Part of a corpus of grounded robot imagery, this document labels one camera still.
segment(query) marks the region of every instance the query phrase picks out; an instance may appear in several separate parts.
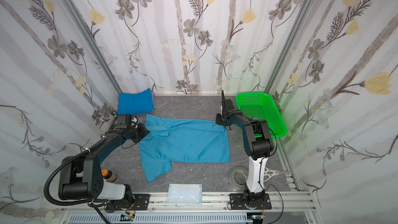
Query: wall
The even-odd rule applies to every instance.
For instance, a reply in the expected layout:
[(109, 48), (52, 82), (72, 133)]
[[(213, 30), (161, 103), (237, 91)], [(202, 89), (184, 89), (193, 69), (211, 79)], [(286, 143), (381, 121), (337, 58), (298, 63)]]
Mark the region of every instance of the wall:
[(272, 90), (325, 224), (396, 223), (396, 0), (316, 0)]
[(45, 180), (99, 140), (117, 94), (60, 0), (0, 0), (0, 16), (0, 222), (53, 223)]
[(263, 91), (302, 1), (73, 0), (124, 92), (173, 94)]

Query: bottle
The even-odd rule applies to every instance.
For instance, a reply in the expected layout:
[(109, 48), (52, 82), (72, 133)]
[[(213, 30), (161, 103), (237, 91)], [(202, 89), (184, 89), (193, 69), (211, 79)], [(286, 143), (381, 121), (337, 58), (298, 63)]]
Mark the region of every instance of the bottle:
[(107, 169), (102, 170), (102, 177), (105, 179), (105, 181), (110, 183), (116, 180), (116, 174)]

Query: green plastic basket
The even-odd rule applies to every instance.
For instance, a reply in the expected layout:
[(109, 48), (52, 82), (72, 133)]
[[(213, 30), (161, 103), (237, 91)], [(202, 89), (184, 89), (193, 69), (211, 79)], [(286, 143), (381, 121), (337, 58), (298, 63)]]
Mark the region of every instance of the green plastic basket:
[(284, 137), (287, 128), (275, 102), (267, 93), (240, 93), (236, 96), (236, 104), (244, 114), (258, 120), (265, 119), (277, 138)]

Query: roll of clear tape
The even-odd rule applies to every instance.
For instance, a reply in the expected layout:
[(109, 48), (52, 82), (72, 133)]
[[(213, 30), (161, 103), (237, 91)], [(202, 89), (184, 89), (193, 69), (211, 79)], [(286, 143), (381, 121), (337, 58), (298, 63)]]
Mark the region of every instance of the roll of clear tape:
[(243, 175), (243, 177), (245, 177), (245, 180), (247, 181), (249, 172), (244, 167), (235, 167), (233, 170), (231, 170), (231, 173), (229, 174), (229, 182), (231, 183), (231, 185), (234, 186), (234, 188), (236, 188), (236, 190), (238, 190), (238, 191), (244, 191), (245, 185), (244, 184), (241, 185), (241, 184), (238, 184), (237, 182), (235, 182), (235, 179), (234, 179), (235, 173), (241, 173)]

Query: folded blue cloth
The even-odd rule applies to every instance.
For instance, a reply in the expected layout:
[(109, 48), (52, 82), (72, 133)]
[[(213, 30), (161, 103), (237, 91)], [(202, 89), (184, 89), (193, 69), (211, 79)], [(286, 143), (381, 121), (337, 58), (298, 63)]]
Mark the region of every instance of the folded blue cloth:
[(140, 142), (140, 151), (149, 183), (172, 169), (170, 161), (229, 163), (228, 133), (214, 121), (147, 114), (145, 127), (150, 134)]
[(149, 89), (136, 93), (119, 93), (119, 114), (140, 114), (153, 112), (152, 94)]

